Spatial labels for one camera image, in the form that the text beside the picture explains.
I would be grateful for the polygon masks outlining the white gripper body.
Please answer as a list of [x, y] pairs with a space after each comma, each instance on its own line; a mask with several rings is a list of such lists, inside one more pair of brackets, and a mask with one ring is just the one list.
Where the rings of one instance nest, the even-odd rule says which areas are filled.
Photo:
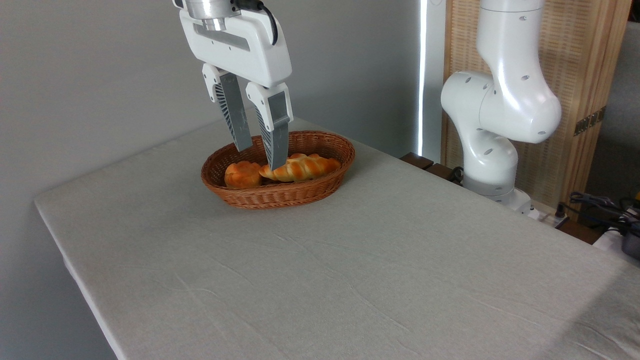
[[265, 88], [285, 82], [292, 73], [290, 53], [280, 25], [273, 45], [270, 18], [263, 12], [242, 10], [225, 19], [226, 30], [207, 30], [188, 11], [179, 12], [185, 37], [194, 56]]

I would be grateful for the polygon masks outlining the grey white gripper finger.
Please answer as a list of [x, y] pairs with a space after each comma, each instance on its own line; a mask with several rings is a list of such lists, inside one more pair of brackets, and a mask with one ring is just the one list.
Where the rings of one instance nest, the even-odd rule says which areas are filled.
[[289, 152], [289, 123], [293, 120], [290, 91], [285, 83], [265, 88], [249, 82], [247, 98], [254, 104], [270, 170], [284, 166]]
[[202, 76], [209, 98], [219, 105], [238, 152], [253, 146], [237, 75], [204, 63]]

